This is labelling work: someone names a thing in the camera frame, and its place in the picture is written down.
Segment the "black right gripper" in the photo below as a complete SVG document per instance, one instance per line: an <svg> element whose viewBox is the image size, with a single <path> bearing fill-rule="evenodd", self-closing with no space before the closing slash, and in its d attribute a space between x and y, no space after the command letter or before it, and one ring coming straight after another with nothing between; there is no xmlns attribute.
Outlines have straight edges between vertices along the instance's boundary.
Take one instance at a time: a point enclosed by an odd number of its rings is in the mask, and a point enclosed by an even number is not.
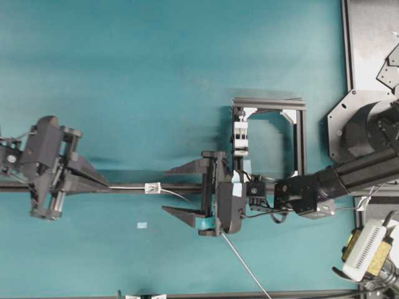
<svg viewBox="0 0 399 299"><path fill-rule="evenodd" d="M235 234L241 230L242 215L246 211L246 184L226 152L203 151L201 157L203 159L172 168L165 174L204 174L203 210L170 206L162 209L190 227L207 228L198 231L200 236Z"/></svg>

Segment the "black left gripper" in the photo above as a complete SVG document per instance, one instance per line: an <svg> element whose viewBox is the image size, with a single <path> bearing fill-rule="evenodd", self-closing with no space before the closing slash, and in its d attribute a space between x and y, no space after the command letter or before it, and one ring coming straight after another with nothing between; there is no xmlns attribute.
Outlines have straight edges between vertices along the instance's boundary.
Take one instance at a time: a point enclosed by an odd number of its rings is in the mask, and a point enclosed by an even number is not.
<svg viewBox="0 0 399 299"><path fill-rule="evenodd" d="M65 192L74 195L108 190L107 179L83 156L72 154L81 137L80 130L61 126L54 115L40 118L31 127L20 163L31 194L32 217L60 218ZM65 192L58 191L57 183L66 165L73 174L64 179Z"/></svg>

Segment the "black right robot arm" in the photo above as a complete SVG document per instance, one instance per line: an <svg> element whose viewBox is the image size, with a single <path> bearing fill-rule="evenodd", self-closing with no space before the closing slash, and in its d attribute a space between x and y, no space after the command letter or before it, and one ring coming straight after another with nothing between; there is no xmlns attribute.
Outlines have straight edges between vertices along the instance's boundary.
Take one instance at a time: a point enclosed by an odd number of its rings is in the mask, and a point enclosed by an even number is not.
<svg viewBox="0 0 399 299"><path fill-rule="evenodd" d="M398 178L398 101L374 113L379 103L360 109L352 124L364 124L350 129L358 133L371 128L377 147L345 163L329 166L314 174L279 180L274 186L274 205L266 203L266 185L259 176L244 170L230 172L223 152L203 152L202 158L174 169L176 173L201 173L202 203L200 209L165 206L163 210L198 230L199 235L234 234L247 218L246 208L260 215L283 222L290 212L319 219L333 214L334 200L366 187L387 183Z"/></svg>

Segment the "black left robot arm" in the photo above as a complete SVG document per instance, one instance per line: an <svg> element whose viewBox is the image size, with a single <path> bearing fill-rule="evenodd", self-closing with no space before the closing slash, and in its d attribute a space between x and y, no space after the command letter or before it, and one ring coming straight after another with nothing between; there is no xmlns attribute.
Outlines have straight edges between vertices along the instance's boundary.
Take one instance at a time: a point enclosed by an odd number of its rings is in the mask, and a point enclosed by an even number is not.
<svg viewBox="0 0 399 299"><path fill-rule="evenodd" d="M27 185L32 217L59 219L67 195L109 189L107 179L77 152L80 130L45 116L25 136L24 148L20 137L1 138L1 175Z"/></svg>

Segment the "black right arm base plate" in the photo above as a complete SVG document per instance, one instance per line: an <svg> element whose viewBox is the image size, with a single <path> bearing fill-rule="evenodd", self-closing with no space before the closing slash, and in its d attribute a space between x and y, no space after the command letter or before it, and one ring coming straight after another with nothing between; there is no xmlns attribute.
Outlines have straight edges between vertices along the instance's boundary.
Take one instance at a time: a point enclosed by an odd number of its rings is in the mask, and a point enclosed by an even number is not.
<svg viewBox="0 0 399 299"><path fill-rule="evenodd" d="M336 163L385 148L398 153L398 97L351 90L327 115L329 153Z"/></svg>

